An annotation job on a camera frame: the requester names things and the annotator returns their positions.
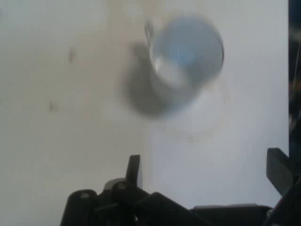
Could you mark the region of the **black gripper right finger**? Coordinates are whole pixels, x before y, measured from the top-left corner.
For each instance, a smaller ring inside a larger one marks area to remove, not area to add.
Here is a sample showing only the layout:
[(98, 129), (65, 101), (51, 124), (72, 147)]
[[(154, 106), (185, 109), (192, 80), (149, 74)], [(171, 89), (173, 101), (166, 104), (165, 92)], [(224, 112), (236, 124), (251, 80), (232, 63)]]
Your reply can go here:
[(267, 213), (264, 226), (301, 224), (301, 164), (294, 163), (279, 148), (267, 150), (266, 176), (281, 195)]

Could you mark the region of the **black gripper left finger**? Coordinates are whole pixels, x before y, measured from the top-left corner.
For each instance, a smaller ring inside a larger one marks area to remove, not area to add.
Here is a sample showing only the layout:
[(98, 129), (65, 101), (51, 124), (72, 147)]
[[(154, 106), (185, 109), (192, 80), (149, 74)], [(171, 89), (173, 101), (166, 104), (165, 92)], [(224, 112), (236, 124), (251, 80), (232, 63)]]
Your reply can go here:
[(141, 160), (129, 157), (124, 178), (108, 181), (98, 194), (91, 189), (73, 192), (62, 226), (193, 226), (195, 214), (160, 193), (149, 194), (138, 185)]

